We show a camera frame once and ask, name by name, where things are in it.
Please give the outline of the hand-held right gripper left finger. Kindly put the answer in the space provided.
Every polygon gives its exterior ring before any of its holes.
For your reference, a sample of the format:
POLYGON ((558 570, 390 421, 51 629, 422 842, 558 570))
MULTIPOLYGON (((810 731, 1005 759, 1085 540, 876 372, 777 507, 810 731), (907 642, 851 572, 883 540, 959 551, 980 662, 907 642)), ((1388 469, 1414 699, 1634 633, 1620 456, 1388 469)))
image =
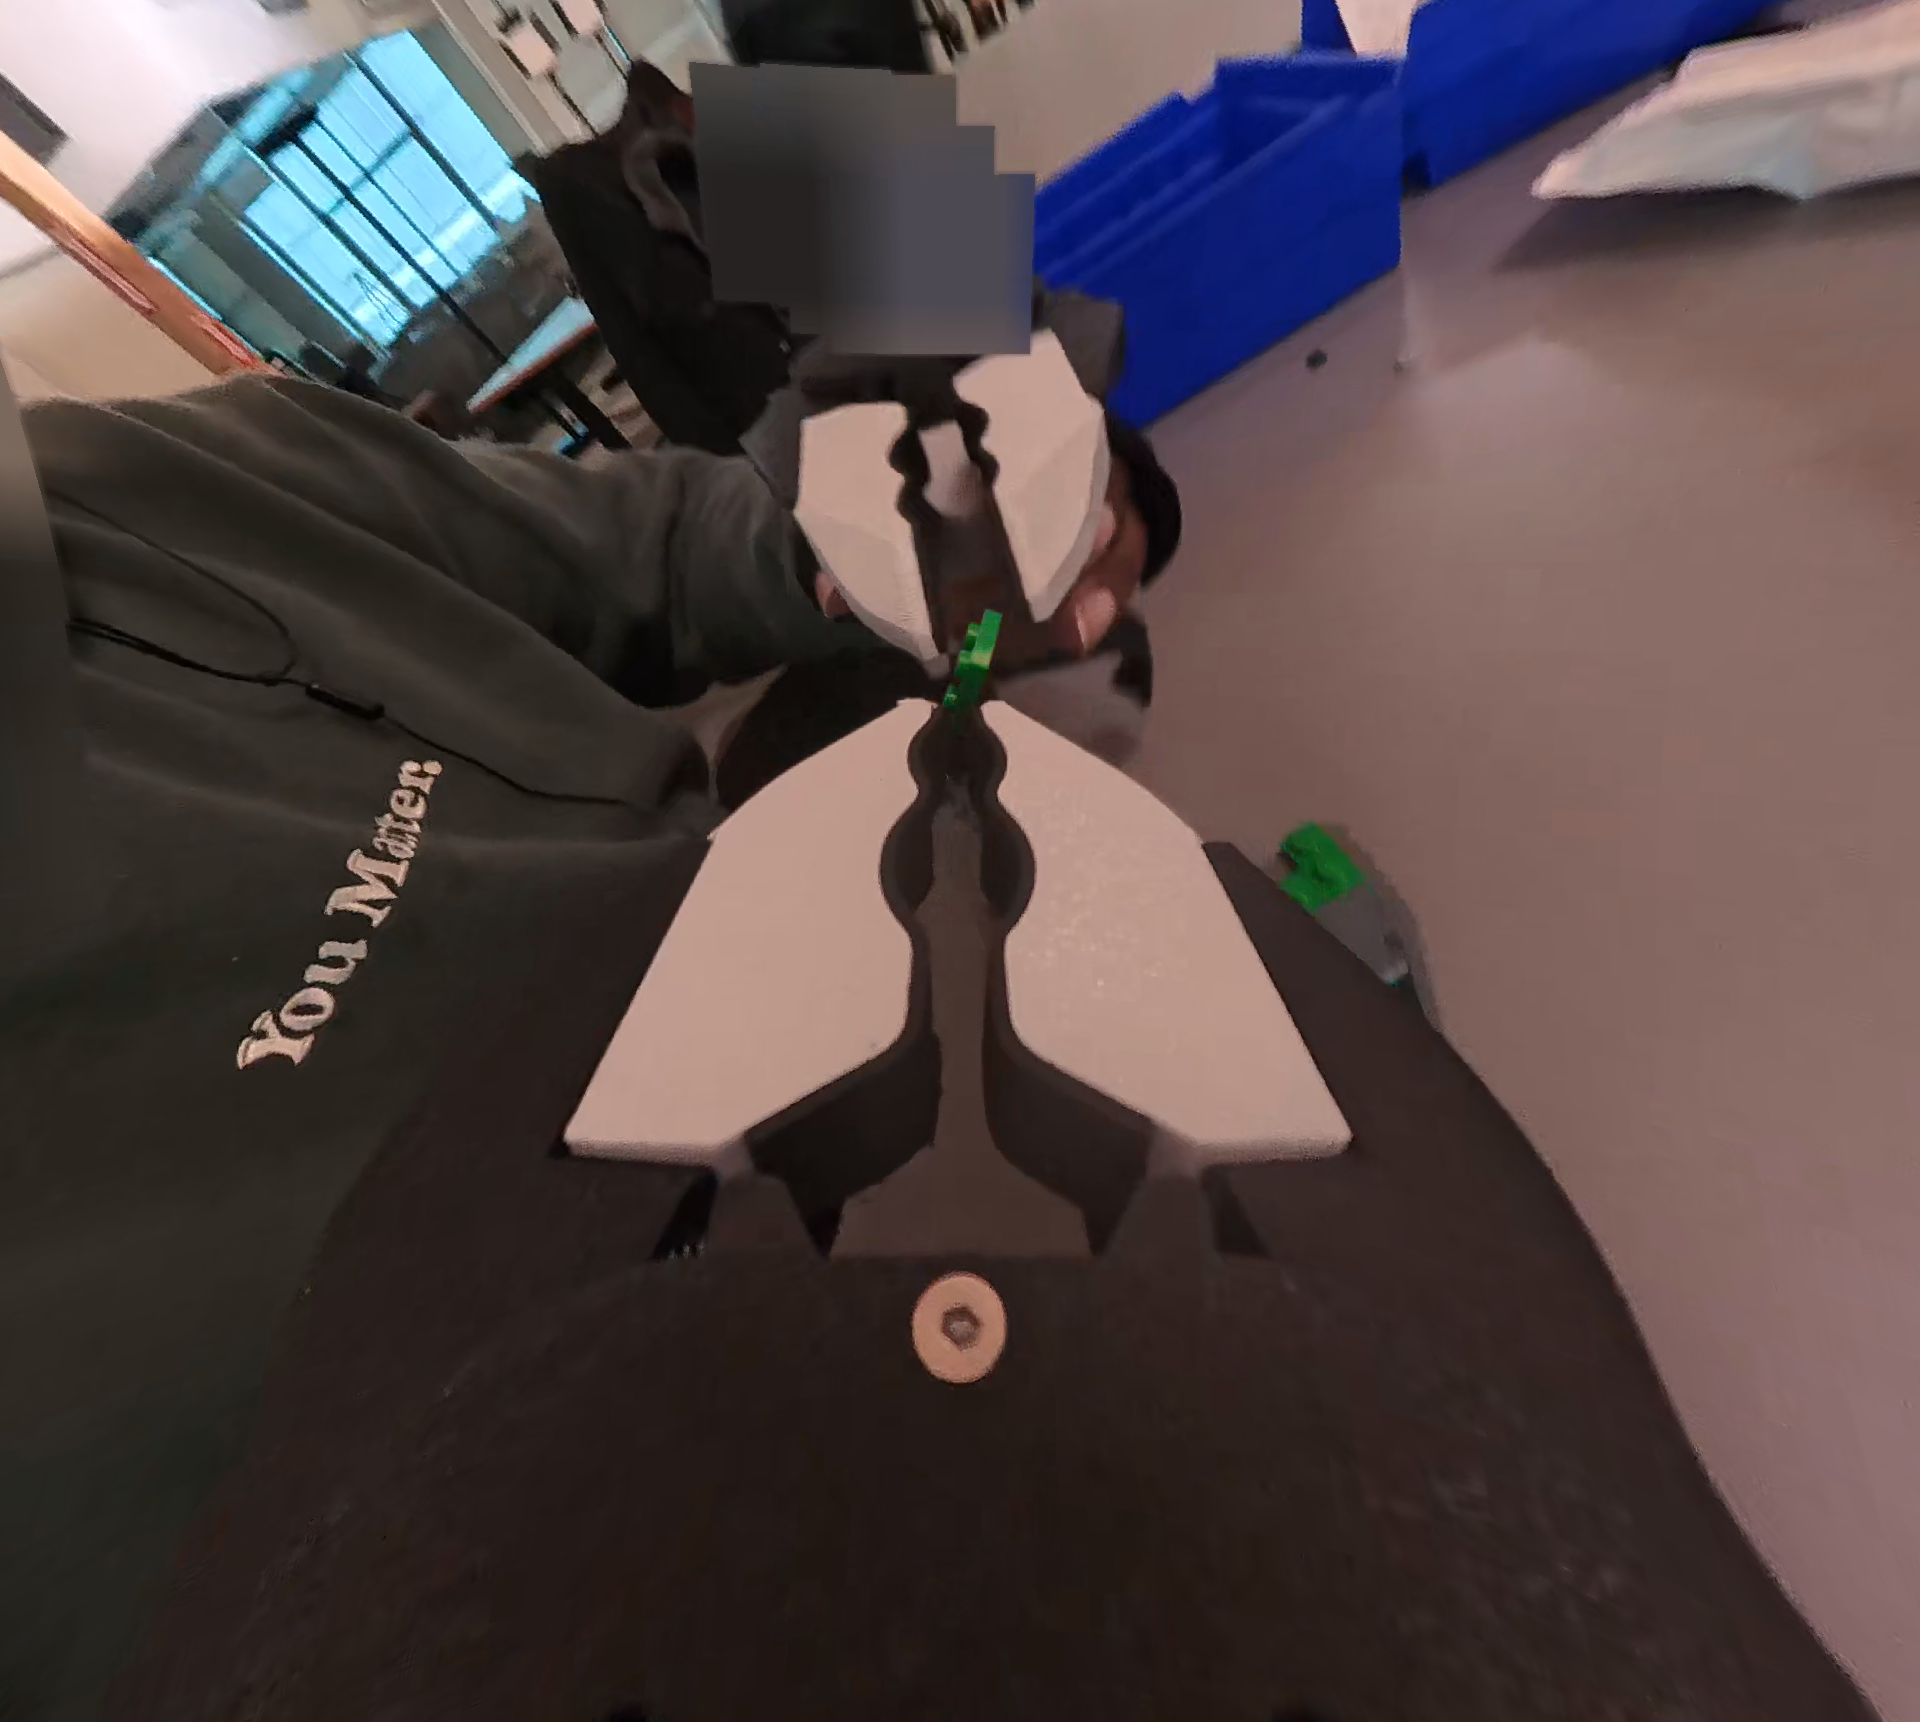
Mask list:
POLYGON ((821 1226, 932 1146, 943 756, 939 708, 907 697, 718 824, 565 1125, 571 1157, 757 1173, 821 1226))

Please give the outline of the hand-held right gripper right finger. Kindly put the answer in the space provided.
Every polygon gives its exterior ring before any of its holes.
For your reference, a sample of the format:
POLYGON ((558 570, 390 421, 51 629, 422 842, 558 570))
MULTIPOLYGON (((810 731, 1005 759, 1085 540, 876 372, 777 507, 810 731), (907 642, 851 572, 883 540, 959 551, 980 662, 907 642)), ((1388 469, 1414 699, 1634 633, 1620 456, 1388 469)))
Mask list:
POLYGON ((997 919, 982 1031, 991 1136, 1094 1251, 1156 1167, 1345 1153, 1353 1128, 1202 837, 1007 702, 976 714, 997 919))

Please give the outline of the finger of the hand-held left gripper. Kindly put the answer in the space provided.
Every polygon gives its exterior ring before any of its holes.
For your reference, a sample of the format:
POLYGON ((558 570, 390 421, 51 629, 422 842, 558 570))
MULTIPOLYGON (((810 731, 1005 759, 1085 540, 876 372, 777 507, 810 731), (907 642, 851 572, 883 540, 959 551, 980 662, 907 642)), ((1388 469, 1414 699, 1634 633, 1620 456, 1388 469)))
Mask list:
POLYGON ((1049 327, 1027 351, 962 368, 954 391, 982 419, 979 449, 1025 610, 1045 624, 1097 554, 1113 471, 1106 411, 1049 327))
POLYGON ((795 517, 847 610, 892 647, 939 660, 907 481, 894 453, 909 435, 899 399, 855 399, 798 430, 795 517))

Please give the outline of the grey brick build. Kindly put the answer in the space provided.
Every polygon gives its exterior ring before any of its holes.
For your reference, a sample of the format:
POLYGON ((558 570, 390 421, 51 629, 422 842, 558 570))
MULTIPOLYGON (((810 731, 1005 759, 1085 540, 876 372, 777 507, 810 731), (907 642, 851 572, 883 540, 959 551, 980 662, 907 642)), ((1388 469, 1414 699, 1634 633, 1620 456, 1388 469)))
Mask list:
POLYGON ((1442 1031, 1444 1016, 1429 967, 1429 948, 1413 908, 1346 828, 1323 822, 1321 825, 1332 830, 1348 847, 1367 870, 1369 881, 1365 891, 1308 915, 1369 965, 1383 983, 1411 998, 1429 1024, 1442 1031))

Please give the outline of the person's left forearm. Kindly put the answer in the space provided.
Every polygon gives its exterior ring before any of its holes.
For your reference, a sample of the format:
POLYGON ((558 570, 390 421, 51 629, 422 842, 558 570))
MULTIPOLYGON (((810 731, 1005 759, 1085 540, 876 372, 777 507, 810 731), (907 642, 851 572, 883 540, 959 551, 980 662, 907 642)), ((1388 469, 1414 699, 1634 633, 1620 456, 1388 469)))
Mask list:
POLYGON ((679 708, 871 642, 745 457, 446 451, 470 483, 454 514, 487 594, 630 702, 679 708))

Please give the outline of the person's left hand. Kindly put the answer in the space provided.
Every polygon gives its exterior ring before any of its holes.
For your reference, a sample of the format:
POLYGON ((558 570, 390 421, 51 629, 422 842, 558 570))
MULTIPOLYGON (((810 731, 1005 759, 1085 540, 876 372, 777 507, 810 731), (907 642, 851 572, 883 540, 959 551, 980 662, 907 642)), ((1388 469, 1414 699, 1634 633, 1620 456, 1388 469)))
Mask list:
POLYGON ((1115 494, 1101 511, 1093 556, 1050 619, 1057 654, 1086 658, 1113 633, 1136 595, 1149 551, 1140 511, 1115 494))

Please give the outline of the person's green sweatshirt torso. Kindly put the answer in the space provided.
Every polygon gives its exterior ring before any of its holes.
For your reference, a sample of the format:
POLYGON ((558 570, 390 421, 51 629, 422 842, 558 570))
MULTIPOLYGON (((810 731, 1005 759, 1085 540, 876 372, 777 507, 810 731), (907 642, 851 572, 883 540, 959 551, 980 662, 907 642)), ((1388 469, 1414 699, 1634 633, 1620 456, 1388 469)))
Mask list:
POLYGON ((23 419, 93 822, 17 791, 5 855, 5 1718, 94 1718, 329 1219, 706 766, 487 592, 449 440, 269 379, 23 419))

